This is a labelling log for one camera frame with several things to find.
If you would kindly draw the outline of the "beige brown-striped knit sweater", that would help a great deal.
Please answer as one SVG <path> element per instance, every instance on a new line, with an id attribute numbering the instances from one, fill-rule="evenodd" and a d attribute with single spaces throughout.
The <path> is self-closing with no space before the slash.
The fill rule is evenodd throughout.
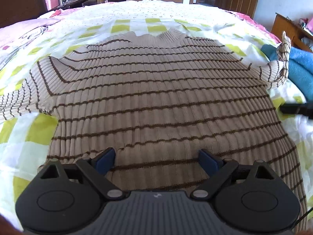
<path id="1" fill-rule="evenodd" d="M 263 159 L 307 210 L 297 147 L 268 91 L 288 77 L 290 40 L 277 57 L 247 63 L 226 45 L 175 29 L 133 32 L 44 56 L 16 90 L 1 92 L 1 215 L 48 161 L 73 164 L 113 147 L 108 179 L 122 189 L 190 192 L 205 179 L 196 162 Z"/>

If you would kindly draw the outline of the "blue towel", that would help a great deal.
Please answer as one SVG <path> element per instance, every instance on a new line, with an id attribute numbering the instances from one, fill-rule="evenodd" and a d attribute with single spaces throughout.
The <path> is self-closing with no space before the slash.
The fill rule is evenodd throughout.
<path id="1" fill-rule="evenodd" d="M 290 80 L 312 102 L 312 53 L 292 47 L 289 53 L 288 67 L 277 54 L 278 48 L 264 44 L 261 51 L 270 60 L 262 73 L 270 92 L 283 92 L 287 80 Z"/>

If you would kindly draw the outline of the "yellow white checkered quilt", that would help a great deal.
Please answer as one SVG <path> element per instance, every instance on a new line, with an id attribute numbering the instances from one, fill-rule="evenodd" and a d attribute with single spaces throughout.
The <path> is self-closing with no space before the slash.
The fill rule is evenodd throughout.
<path id="1" fill-rule="evenodd" d="M 63 57 L 85 44 L 99 43 L 109 36 L 133 32 L 137 36 L 157 36 L 175 29 L 192 37 L 217 40 L 247 63 L 269 61 L 261 51 L 264 44 L 279 45 L 249 16 L 216 7 L 185 5 L 158 0 L 98 4 L 46 13 L 38 19 L 58 19 L 58 23 L 37 27 L 19 38 L 1 40 L 1 92 L 18 89 L 24 73 L 47 55 Z M 312 207 L 312 124 L 305 118 L 283 115 L 278 108 L 286 101 L 302 103 L 302 92 L 287 80 L 283 92 L 270 92 L 276 112 L 297 147 L 307 209 Z"/>

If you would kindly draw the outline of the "wooden side cabinet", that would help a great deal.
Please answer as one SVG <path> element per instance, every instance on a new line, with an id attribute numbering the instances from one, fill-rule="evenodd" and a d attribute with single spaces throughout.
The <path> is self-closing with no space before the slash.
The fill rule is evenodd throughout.
<path id="1" fill-rule="evenodd" d="M 312 41 L 312 35 L 300 27 L 299 23 L 296 23 L 289 18 L 276 13 L 275 21 L 272 26 L 271 33 L 279 37 L 281 40 L 282 32 L 285 31 L 286 35 L 291 40 L 291 45 L 307 52 L 312 52 L 311 48 L 305 44 L 302 39 L 304 37 Z"/>

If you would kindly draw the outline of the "pink pillow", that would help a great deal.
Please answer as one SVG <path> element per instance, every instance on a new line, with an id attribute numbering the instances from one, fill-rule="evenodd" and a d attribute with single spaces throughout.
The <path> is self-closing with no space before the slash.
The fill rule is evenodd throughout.
<path id="1" fill-rule="evenodd" d="M 58 19 L 32 19 L 17 22 L 1 28 L 1 40 L 19 38 L 37 27 L 46 27 L 58 23 L 59 21 Z"/>

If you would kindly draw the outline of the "dark bedside table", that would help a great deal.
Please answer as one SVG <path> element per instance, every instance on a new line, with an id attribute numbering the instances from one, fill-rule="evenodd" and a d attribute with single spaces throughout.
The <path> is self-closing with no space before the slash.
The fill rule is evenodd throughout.
<path id="1" fill-rule="evenodd" d="M 64 2 L 62 5 L 58 5 L 55 8 L 52 8 L 50 11 L 53 10 L 67 10 L 67 9 L 74 9 L 78 7 L 84 7 L 89 5 L 96 5 L 98 3 L 98 0 L 68 0 Z"/>

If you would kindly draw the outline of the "pink storage box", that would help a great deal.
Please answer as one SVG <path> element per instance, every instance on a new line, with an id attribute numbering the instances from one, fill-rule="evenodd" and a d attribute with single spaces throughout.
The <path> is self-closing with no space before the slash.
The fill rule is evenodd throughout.
<path id="1" fill-rule="evenodd" d="M 45 0 L 45 2 L 48 11 L 59 6 L 59 0 Z"/>

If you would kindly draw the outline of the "dark wooden headboard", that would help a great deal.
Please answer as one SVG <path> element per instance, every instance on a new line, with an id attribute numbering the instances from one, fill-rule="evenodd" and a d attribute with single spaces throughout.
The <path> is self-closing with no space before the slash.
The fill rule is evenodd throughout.
<path id="1" fill-rule="evenodd" d="M 0 0 L 0 3 L 2 28 L 47 12 L 45 0 Z"/>

